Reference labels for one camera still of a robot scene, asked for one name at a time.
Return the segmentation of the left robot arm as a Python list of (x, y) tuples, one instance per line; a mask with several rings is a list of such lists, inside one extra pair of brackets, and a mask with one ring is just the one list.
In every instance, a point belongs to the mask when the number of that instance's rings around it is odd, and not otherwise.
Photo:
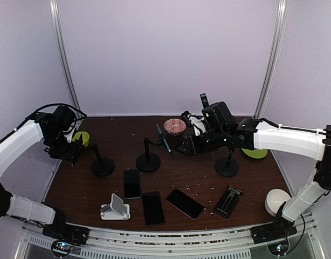
[[(34, 221), (49, 228), (58, 239), (69, 237), (65, 213), (41, 203), (31, 193), (39, 190), (40, 180), (49, 175), (50, 159), (75, 165), (83, 149), (82, 140), (73, 140), (80, 123), (87, 115), (64, 103), (44, 105), (0, 140), (0, 218), (11, 216)], [(8, 188), (24, 183), (30, 191)]]

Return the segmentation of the black folding phone stand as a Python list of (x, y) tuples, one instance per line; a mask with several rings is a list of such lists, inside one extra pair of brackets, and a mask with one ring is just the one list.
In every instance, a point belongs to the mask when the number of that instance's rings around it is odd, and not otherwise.
[(227, 185), (226, 191), (215, 205), (213, 211), (224, 219), (229, 219), (242, 195), (243, 192), (241, 190)]

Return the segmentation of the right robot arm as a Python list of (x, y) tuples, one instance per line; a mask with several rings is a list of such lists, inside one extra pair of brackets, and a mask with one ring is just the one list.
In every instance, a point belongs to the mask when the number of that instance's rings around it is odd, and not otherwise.
[(294, 222), (317, 200), (331, 191), (331, 125), (307, 129), (275, 124), (265, 118), (245, 118), (237, 122), (226, 103), (209, 104), (202, 99), (202, 115), (189, 111), (181, 114), (186, 126), (194, 133), (184, 135), (176, 150), (186, 156), (228, 148), (228, 156), (218, 159), (216, 171), (224, 176), (234, 176), (238, 164), (233, 158), (235, 149), (274, 150), (307, 156), (317, 161), (316, 170), (306, 185), (278, 210), (276, 221), (269, 232), (281, 238)]

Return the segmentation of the pink smartphone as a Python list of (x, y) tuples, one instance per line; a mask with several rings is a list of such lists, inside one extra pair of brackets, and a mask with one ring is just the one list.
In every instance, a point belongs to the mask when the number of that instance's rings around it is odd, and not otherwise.
[(204, 210), (203, 205), (179, 189), (174, 189), (166, 197), (166, 201), (193, 220), (197, 219)]

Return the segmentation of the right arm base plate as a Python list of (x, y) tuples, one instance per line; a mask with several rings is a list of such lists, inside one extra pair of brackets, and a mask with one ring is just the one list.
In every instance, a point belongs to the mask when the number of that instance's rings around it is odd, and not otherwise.
[(250, 231), (254, 244), (282, 239), (297, 233), (294, 226), (287, 227), (275, 223), (252, 227)]

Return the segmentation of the black stand with pink phone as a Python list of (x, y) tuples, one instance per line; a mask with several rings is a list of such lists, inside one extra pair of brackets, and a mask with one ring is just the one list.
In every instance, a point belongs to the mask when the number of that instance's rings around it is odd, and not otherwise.
[(203, 108), (208, 107), (209, 106), (209, 102), (208, 102), (207, 95), (205, 93), (202, 93), (199, 96), (200, 96), (200, 99), (201, 99)]

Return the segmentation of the grey smartphone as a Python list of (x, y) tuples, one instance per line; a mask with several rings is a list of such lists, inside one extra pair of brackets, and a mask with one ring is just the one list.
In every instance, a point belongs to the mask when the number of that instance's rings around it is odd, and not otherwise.
[(129, 169), (123, 173), (125, 199), (138, 199), (141, 197), (141, 179), (138, 169)]

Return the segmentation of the blue smartphone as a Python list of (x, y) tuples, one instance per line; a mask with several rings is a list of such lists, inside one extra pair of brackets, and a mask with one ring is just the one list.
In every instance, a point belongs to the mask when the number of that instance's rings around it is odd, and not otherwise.
[(142, 194), (144, 220), (147, 226), (158, 226), (165, 223), (162, 202), (159, 192)]

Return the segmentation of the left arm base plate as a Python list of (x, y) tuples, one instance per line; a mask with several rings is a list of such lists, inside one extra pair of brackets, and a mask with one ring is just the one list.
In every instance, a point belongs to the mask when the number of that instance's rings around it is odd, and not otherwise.
[(63, 231), (44, 227), (42, 234), (53, 239), (65, 240), (75, 245), (85, 245), (89, 235), (89, 229), (85, 227), (66, 224)]

